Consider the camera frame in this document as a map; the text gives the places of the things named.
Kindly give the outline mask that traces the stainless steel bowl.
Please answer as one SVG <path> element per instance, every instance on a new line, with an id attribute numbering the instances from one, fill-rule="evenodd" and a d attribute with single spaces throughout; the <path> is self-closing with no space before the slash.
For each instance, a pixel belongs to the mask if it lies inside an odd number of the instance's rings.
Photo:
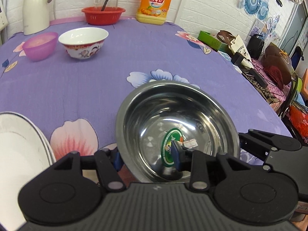
<path id="1" fill-rule="evenodd" d="M 139 182 L 187 182 L 176 170 L 172 141 L 214 156 L 240 156 L 236 127 L 211 96 L 189 84 L 154 81 L 133 90 L 116 117 L 120 155 Z"/>

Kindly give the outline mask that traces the purple plastic bowl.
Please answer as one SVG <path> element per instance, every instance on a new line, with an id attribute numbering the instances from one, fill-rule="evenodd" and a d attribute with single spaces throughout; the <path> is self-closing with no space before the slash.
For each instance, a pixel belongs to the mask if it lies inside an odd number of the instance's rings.
<path id="1" fill-rule="evenodd" d="M 49 57 L 55 50 L 58 33 L 47 32 L 28 39 L 23 44 L 23 50 L 33 62 L 38 62 Z"/>

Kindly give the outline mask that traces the white ceramic cartoon bowl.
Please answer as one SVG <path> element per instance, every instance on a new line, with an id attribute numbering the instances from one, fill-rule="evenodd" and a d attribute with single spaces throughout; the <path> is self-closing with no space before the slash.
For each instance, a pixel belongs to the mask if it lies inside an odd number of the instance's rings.
<path id="1" fill-rule="evenodd" d="M 103 28 L 83 27 L 66 31 L 58 40 L 71 58 L 84 60 L 97 54 L 108 36 Z"/>

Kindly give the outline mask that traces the white plate stack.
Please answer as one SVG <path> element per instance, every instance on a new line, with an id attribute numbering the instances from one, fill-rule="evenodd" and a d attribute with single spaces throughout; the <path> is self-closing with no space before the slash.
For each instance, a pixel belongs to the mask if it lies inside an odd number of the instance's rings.
<path id="1" fill-rule="evenodd" d="M 25 219 L 18 205 L 21 188 L 56 159 L 45 135 L 25 116 L 1 112 L 1 225 L 17 230 Z"/>

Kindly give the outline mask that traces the brown leather bag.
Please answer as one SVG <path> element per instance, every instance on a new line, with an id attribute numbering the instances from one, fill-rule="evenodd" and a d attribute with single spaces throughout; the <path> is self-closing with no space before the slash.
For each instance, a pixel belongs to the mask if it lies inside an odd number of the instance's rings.
<path id="1" fill-rule="evenodd" d="M 283 90 L 291 82 L 292 61 L 289 55 L 271 43 L 265 49 L 261 63 L 266 75 Z"/>

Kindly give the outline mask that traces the black power adapter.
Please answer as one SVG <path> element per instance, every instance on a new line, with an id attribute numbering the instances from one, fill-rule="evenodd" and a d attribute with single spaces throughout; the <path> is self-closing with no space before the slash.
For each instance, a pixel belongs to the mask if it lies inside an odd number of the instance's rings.
<path id="1" fill-rule="evenodd" d="M 242 70 L 245 74 L 249 74 L 251 77 L 254 78 L 254 80 L 257 81 L 257 83 L 262 88 L 267 88 L 268 84 L 265 81 L 265 79 L 253 68 L 253 67 L 246 67 L 242 64 L 244 60 L 247 60 L 241 53 L 236 52 L 233 57 L 231 58 L 231 62 L 233 65 L 238 66 L 240 70 Z"/>

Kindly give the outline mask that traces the white paper bag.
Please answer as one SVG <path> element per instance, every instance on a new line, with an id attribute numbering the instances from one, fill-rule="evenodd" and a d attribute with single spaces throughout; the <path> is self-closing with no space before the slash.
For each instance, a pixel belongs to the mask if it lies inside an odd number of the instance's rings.
<path id="1" fill-rule="evenodd" d="M 242 38 L 237 35 L 236 37 L 230 33 L 229 31 L 225 31 L 225 30 L 220 30 L 217 33 L 217 38 L 228 45 L 228 48 L 230 49 L 230 51 L 235 54 L 235 53 L 240 53 L 244 59 L 242 60 L 241 64 L 247 68 L 247 69 L 251 69 L 253 68 L 253 64 L 252 64 L 252 60 L 250 57 L 250 54 L 246 48 L 246 45 L 244 44 Z"/>

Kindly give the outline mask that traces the purple floral tablecloth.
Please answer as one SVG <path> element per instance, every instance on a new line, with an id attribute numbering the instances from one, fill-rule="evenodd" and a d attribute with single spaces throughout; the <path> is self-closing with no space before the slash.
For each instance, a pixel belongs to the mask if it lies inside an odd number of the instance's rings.
<path id="1" fill-rule="evenodd" d="M 106 30 L 103 47 L 86 60 L 71 58 L 57 44 L 47 59 L 32 62 L 23 53 L 28 37 L 22 33 L 1 46 L 1 111 L 34 122 L 56 158 L 70 150 L 88 155 L 115 146 L 120 104 L 138 86 L 158 80 L 202 89 L 223 106 L 239 132 L 290 134 L 231 62 L 184 39 L 179 26 L 125 19 Z"/>

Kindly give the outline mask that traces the green cardboard box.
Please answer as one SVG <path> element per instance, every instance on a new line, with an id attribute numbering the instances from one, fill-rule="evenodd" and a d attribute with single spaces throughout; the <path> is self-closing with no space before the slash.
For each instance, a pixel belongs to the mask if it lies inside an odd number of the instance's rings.
<path id="1" fill-rule="evenodd" d="M 215 51 L 221 51 L 225 53 L 228 53 L 230 51 L 227 44 L 221 42 L 219 39 L 212 36 L 208 32 L 200 31 L 197 39 L 202 43 L 206 44 L 207 46 L 211 47 Z"/>

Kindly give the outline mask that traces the blue paper fan decoration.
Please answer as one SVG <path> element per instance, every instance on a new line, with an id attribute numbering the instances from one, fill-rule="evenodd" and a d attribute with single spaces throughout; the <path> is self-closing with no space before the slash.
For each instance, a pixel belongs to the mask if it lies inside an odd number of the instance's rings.
<path id="1" fill-rule="evenodd" d="M 239 0 L 238 8 L 250 16 L 256 16 L 259 20 L 264 21 L 268 17 L 269 0 Z"/>

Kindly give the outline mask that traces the yellow dish soap bottle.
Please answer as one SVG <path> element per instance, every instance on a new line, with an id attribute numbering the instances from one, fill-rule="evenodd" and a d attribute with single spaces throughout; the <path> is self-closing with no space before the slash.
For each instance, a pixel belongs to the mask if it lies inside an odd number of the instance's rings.
<path id="1" fill-rule="evenodd" d="M 163 25 L 171 0 L 140 0 L 136 20 L 140 23 Z"/>

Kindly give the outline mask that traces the red plastic basket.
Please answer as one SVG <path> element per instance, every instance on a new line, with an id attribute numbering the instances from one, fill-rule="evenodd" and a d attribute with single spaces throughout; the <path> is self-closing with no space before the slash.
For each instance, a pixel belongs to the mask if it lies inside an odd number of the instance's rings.
<path id="1" fill-rule="evenodd" d="M 126 12 L 121 7 L 106 7 L 103 11 L 101 9 L 102 7 L 86 7 L 81 11 L 85 14 L 86 22 L 95 26 L 115 24 L 119 21 L 121 15 Z"/>

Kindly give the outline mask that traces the white thermos jug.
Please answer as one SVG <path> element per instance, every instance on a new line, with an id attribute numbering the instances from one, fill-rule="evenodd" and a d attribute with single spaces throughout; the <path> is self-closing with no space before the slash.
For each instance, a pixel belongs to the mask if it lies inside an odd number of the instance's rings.
<path id="1" fill-rule="evenodd" d="M 50 26 L 49 3 L 52 0 L 23 0 L 23 33 L 31 35 Z"/>

